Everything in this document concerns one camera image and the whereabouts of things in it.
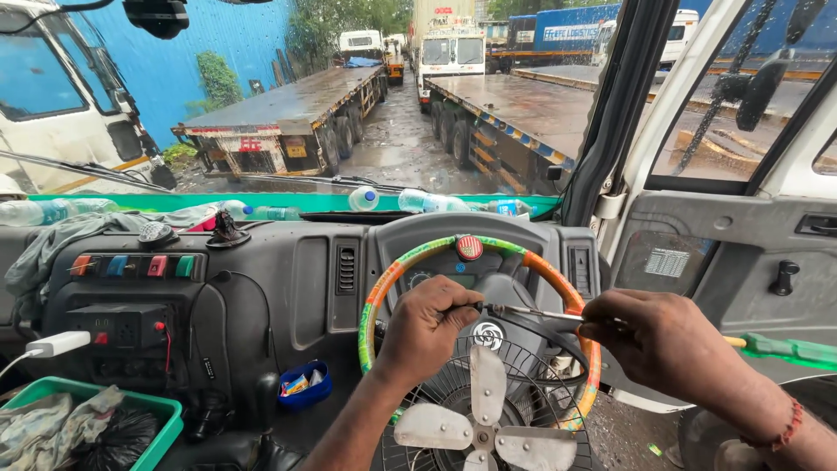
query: fan guard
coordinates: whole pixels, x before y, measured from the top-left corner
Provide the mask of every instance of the fan guard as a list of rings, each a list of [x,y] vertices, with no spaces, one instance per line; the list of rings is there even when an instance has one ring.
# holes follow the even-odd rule
[[[439,373],[416,386],[404,397],[401,407],[430,403],[467,416],[476,424],[470,411],[470,348],[479,337],[459,337],[454,353]],[[494,352],[506,370],[506,398],[499,424],[505,426],[561,428],[558,418],[565,409],[578,410],[573,399],[574,386],[561,381],[559,387],[541,387],[536,380],[554,380],[559,374],[543,359],[527,349],[506,339]],[[474,445],[465,450],[405,447],[395,442],[395,426],[387,425],[381,438],[381,454],[384,471],[462,471],[465,458],[474,451]],[[592,450],[584,425],[575,432],[578,442],[576,458],[570,471],[592,470]],[[499,471],[522,471],[521,468],[502,460],[497,452],[491,453]]]

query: black plastic bag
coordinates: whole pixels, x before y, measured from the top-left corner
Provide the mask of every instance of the black plastic bag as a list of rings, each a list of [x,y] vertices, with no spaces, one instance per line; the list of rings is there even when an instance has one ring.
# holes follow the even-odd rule
[[[86,456],[79,456],[77,469],[128,471],[159,431],[160,423],[151,413],[116,409],[96,443],[87,445]]]

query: red wire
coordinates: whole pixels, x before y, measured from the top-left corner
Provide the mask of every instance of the red wire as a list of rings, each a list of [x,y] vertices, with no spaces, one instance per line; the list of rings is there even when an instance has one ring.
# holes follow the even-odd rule
[[[166,373],[168,373],[168,361],[172,354],[172,336],[168,333],[168,328],[166,328],[166,339],[168,340],[168,345],[166,346]]]

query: man's left hand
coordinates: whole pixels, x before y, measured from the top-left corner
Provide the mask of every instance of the man's left hand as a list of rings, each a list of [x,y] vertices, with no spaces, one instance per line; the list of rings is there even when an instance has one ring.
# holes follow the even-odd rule
[[[481,293],[442,275],[406,292],[395,305],[371,372],[405,394],[428,380],[454,353],[460,330],[480,316],[465,305],[480,301],[485,301]]]

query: colorful taped steering wheel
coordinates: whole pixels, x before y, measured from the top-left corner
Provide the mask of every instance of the colorful taped steering wheel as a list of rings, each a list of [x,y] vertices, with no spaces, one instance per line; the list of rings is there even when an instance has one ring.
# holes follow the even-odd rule
[[[476,259],[482,253],[483,247],[490,251],[499,252],[502,256],[509,256],[514,253],[519,253],[523,256],[522,265],[529,267],[537,274],[541,275],[558,294],[565,304],[565,312],[580,314],[584,308],[584,301],[581,295],[570,284],[569,281],[548,261],[541,258],[535,252],[525,249],[517,244],[511,242],[501,241],[491,237],[482,235],[465,235],[465,236],[451,236],[435,241],[422,244],[404,255],[400,256],[392,265],[378,279],[372,291],[367,297],[366,304],[363,306],[361,312],[361,322],[357,335],[357,349],[360,355],[361,369],[365,375],[375,362],[375,339],[374,329],[375,320],[377,319],[377,311],[381,307],[383,299],[387,296],[390,288],[393,287],[396,280],[398,280],[404,272],[410,267],[414,266],[423,259],[438,254],[442,251],[449,250],[456,247],[459,250],[461,257]],[[593,402],[596,400],[596,393],[598,392],[598,380],[602,369],[602,354],[601,347],[597,342],[590,339],[585,339],[578,335],[578,342],[581,345],[581,350],[587,356],[590,363],[590,371],[588,372],[587,383],[584,386],[576,388],[573,399],[577,407],[569,407],[562,412],[558,418],[558,427],[575,432],[580,430],[583,425],[583,420],[593,407]],[[393,414],[392,423],[398,420],[401,415],[401,410]]]

